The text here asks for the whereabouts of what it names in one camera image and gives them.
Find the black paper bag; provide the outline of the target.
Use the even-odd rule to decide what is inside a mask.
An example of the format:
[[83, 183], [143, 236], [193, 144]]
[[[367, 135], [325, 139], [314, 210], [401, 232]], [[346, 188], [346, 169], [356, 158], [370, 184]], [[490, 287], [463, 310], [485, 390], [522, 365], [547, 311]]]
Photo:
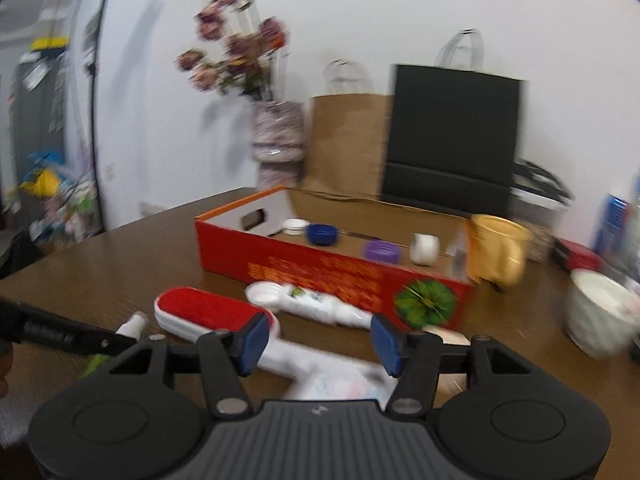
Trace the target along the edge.
[[522, 83], [483, 72], [484, 40], [457, 32], [434, 66], [399, 64], [381, 197], [448, 214], [509, 210]]

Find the clear food container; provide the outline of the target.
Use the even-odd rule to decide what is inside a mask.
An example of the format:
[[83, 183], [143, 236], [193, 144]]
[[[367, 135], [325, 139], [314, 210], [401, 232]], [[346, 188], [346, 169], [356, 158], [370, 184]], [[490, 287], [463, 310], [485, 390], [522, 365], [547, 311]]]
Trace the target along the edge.
[[514, 162], [510, 218], [532, 232], [529, 261], [548, 260], [555, 228], [573, 203], [574, 194], [555, 174], [525, 159]]

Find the red book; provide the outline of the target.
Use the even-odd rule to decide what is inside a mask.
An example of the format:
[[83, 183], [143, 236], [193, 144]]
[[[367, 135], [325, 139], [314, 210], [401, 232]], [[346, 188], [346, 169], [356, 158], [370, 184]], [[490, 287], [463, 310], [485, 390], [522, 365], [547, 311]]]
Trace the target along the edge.
[[557, 238], [554, 241], [552, 258], [565, 271], [589, 270], [599, 272], [601, 258], [588, 247]]

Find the green spray bottle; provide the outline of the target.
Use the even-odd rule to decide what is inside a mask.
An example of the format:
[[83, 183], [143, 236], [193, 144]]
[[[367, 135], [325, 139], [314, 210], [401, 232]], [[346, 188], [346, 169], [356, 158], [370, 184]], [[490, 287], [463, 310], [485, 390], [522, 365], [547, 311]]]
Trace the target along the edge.
[[122, 352], [137, 344], [140, 341], [148, 324], [149, 317], [145, 313], [140, 311], [134, 312], [134, 314], [131, 315], [130, 318], [128, 318], [128, 320], [124, 324], [122, 324], [118, 330], [116, 330], [116, 335], [123, 336], [125, 340], [119, 341], [119, 343], [116, 344], [115, 347], [107, 349], [105, 353], [90, 356], [88, 365], [85, 368], [84, 374], [82, 374], [82, 376], [87, 377], [91, 375], [111, 358], [119, 356]]

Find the white tape roll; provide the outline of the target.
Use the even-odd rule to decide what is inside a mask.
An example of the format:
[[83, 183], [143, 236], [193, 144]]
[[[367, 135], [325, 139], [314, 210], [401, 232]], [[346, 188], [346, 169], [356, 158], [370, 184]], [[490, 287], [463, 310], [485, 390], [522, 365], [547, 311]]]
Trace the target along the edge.
[[437, 236], [414, 233], [409, 247], [410, 260], [417, 266], [434, 266], [438, 260], [439, 248]]

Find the white jar lid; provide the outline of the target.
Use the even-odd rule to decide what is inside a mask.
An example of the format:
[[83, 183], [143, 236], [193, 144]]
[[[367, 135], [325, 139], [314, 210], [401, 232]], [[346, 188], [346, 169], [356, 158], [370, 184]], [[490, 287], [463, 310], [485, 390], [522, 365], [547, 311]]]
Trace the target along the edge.
[[306, 233], [310, 222], [301, 218], [288, 218], [282, 223], [282, 233], [288, 236], [302, 236]]

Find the blue soda can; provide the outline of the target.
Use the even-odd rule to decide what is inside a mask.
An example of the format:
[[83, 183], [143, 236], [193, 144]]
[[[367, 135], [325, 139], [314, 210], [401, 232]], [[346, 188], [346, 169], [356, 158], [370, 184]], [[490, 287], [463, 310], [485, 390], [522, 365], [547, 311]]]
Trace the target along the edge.
[[627, 217], [628, 204], [613, 194], [608, 194], [602, 218], [593, 243], [593, 251], [602, 259], [611, 258], [620, 249]]

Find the brown paper bag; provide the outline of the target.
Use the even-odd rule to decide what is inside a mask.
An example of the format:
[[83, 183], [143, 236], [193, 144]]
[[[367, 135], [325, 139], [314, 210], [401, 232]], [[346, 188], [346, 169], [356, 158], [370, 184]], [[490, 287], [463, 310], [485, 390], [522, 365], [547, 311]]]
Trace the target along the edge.
[[367, 69], [335, 60], [323, 70], [326, 93], [312, 99], [302, 187], [381, 197], [393, 98], [374, 91]]

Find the red white lint brush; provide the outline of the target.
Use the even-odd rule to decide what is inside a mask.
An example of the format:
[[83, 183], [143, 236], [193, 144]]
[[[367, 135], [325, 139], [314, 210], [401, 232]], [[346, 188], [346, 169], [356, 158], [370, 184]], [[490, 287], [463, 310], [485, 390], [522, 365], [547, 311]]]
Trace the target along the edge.
[[266, 309], [193, 287], [175, 287], [154, 300], [157, 324], [190, 342], [214, 330], [237, 332], [255, 314], [264, 314], [269, 325], [269, 342], [257, 363], [261, 370], [293, 379], [320, 370], [314, 362], [317, 353], [281, 339], [280, 322]]

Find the pink power adapter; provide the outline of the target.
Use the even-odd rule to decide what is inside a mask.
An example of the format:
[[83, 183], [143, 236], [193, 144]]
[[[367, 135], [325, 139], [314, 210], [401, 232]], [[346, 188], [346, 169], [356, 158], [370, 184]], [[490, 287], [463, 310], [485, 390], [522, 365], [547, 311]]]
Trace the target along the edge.
[[444, 344], [456, 344], [457, 346], [469, 346], [471, 344], [469, 338], [454, 330], [446, 330], [446, 328], [433, 325], [424, 326], [422, 330], [425, 333], [439, 336]]

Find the yellow mug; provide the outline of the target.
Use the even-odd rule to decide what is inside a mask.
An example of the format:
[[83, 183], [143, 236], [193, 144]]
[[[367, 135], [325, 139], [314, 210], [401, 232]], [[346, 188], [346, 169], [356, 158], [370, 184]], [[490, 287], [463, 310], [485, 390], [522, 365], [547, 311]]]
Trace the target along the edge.
[[500, 288], [518, 284], [525, 271], [532, 232], [519, 223], [490, 214], [473, 214], [471, 226], [478, 277]]

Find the blue gear lid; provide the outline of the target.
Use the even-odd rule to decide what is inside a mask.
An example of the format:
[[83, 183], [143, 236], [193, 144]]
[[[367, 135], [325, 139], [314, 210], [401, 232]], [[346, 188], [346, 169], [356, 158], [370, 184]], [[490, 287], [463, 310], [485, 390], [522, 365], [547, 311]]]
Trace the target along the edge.
[[306, 239], [314, 246], [333, 246], [337, 243], [338, 229], [322, 223], [309, 223], [306, 226]]

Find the purple gear lid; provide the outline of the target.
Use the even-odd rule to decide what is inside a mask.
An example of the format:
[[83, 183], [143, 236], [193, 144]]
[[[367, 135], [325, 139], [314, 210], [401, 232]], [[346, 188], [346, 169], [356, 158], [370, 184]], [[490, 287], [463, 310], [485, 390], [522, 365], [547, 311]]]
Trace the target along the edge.
[[363, 245], [362, 254], [369, 261], [398, 264], [401, 250], [397, 244], [386, 240], [368, 240]]

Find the small white spray bottle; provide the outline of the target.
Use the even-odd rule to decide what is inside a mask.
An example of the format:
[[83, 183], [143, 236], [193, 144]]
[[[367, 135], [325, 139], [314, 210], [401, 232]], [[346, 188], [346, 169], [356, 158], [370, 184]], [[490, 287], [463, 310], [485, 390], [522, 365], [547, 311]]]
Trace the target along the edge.
[[370, 312], [346, 304], [335, 296], [292, 284], [255, 282], [247, 286], [245, 296], [250, 304], [272, 313], [285, 312], [323, 324], [362, 330], [368, 330], [371, 326]]

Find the pink ceramic vase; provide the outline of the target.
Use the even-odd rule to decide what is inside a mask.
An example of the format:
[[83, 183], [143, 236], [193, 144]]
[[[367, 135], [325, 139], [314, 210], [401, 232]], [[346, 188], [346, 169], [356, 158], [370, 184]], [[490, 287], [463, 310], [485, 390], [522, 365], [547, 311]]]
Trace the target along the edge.
[[306, 158], [303, 105], [292, 101], [255, 102], [252, 119], [252, 156], [258, 165], [258, 188], [294, 188], [302, 178]]

